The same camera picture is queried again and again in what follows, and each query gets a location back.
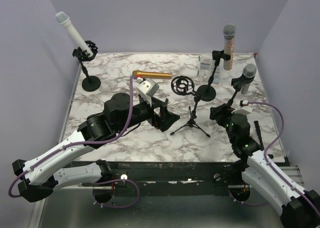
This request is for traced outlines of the gold microphone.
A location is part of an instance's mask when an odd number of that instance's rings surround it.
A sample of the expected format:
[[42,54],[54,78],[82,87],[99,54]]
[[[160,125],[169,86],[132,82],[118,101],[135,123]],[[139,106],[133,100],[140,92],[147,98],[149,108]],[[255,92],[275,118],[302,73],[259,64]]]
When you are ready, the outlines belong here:
[[172,74],[171,73],[165,73],[165,72],[150,72],[150,71],[141,71],[141,70],[134,70],[132,72],[132,75],[135,77],[140,77],[143,79],[171,79]]

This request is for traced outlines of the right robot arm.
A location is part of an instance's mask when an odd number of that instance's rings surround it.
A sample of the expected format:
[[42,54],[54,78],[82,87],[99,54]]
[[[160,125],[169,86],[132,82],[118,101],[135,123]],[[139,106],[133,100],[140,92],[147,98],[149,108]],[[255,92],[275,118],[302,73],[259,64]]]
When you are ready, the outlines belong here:
[[247,115],[252,102],[238,110],[227,104],[210,109],[209,118],[226,130],[234,154],[246,168],[238,166],[230,171],[230,179],[253,187],[278,213],[285,228],[318,228],[320,226],[320,196],[296,183],[268,156],[250,135]]

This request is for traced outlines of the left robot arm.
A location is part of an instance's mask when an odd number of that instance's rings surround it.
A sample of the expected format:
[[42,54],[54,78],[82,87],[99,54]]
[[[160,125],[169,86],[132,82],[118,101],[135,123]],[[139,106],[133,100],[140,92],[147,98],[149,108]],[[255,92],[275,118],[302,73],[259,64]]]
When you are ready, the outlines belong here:
[[114,175],[107,161],[97,160],[87,165],[68,167],[75,159],[116,141],[127,128],[147,121],[161,132],[167,131],[180,119],[168,111],[167,101],[152,97],[150,102],[116,93],[104,103],[103,112],[96,113],[78,126],[69,137],[44,154],[31,159],[17,159],[12,163],[19,194],[30,203],[50,196],[54,190],[76,184],[107,185]]

